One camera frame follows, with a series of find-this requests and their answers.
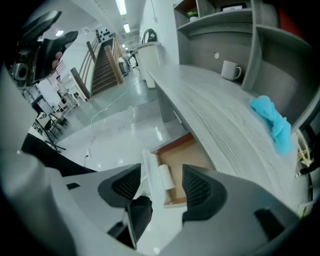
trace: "white mug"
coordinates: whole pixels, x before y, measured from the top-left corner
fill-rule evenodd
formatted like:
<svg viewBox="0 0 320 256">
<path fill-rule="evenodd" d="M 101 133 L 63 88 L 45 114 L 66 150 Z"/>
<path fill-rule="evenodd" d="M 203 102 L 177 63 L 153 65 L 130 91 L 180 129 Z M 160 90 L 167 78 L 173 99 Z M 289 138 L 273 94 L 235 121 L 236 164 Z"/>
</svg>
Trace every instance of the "white mug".
<svg viewBox="0 0 320 256">
<path fill-rule="evenodd" d="M 241 76 L 241 74 L 242 74 L 242 69 L 241 67 L 239 67 L 239 64 L 233 63 L 227 60 L 223 62 L 221 76 L 224 79 L 235 81 Z"/>
</svg>

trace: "gray shelving unit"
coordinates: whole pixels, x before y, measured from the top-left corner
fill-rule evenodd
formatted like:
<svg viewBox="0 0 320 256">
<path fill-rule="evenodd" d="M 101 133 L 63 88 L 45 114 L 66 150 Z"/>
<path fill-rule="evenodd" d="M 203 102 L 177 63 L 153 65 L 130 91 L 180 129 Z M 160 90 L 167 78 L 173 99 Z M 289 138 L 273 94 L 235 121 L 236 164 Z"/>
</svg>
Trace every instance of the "gray shelving unit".
<svg viewBox="0 0 320 256">
<path fill-rule="evenodd" d="M 243 9 L 221 6 L 245 3 Z M 221 73 L 224 61 L 243 69 L 240 83 L 251 95 L 267 95 L 295 131 L 320 100 L 312 47 L 279 28 L 276 8 L 262 0 L 183 0 L 174 7 L 179 61 Z M 190 22 L 188 11 L 199 19 Z"/>
</svg>

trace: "floor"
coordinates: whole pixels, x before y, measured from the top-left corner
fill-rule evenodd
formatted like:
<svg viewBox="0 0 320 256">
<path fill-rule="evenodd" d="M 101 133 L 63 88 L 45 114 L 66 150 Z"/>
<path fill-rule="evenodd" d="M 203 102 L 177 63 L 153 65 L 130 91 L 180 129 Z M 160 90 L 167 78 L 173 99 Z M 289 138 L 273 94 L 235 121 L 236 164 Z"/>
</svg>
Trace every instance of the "floor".
<svg viewBox="0 0 320 256">
<path fill-rule="evenodd" d="M 96 171 L 141 163 L 143 177 L 142 151 L 155 149 L 185 133 L 178 120 L 163 124 L 156 100 L 105 117 L 91 128 L 87 126 L 75 132 L 59 145 L 66 148 L 62 155 Z M 85 160 L 88 149 L 90 158 Z M 184 211 L 186 207 L 153 207 L 151 222 L 137 243 L 137 251 L 150 256 L 159 254 L 181 230 Z"/>
<path fill-rule="evenodd" d="M 87 102 L 81 102 L 79 106 L 67 113 L 65 117 L 69 121 L 68 126 L 65 126 L 63 134 L 58 138 L 58 141 L 62 141 L 75 132 L 89 126 L 94 115 L 104 110 L 126 91 L 128 92 L 112 104 L 108 108 L 108 111 L 101 112 L 92 122 L 95 123 L 115 113 L 157 99 L 156 90 L 148 89 L 146 82 L 141 78 L 139 70 L 133 69 L 128 76 L 123 78 L 121 85 L 116 85 L 102 91 Z"/>
</svg>

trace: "glossy white floor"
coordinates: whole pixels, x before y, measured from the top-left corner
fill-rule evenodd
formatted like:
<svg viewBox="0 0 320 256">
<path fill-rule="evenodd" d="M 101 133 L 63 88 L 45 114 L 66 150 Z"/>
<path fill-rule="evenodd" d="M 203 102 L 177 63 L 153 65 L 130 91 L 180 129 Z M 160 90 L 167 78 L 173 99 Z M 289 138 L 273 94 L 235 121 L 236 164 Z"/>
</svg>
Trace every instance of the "glossy white floor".
<svg viewBox="0 0 320 256">
<path fill-rule="evenodd" d="M 158 101 L 153 101 L 95 122 L 59 145 L 66 148 L 62 153 L 65 157 L 96 171 L 141 163 L 143 177 L 142 150 L 151 150 L 183 134 L 185 130 L 178 120 L 163 124 Z M 85 160 L 87 149 L 90 158 Z M 153 207 L 151 222 L 137 244 L 138 252 L 158 254 L 182 228 L 182 213 L 186 210 Z"/>
</svg>

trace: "potted plant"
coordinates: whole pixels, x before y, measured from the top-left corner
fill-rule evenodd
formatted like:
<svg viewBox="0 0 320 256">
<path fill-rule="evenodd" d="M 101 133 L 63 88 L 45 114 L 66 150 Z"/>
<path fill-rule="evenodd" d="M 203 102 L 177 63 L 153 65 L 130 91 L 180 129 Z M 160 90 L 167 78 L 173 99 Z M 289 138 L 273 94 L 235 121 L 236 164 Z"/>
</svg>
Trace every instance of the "potted plant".
<svg viewBox="0 0 320 256">
<path fill-rule="evenodd" d="M 189 11 L 186 16 L 190 18 L 191 22 L 194 22 L 198 19 L 198 13 L 196 11 Z"/>
</svg>

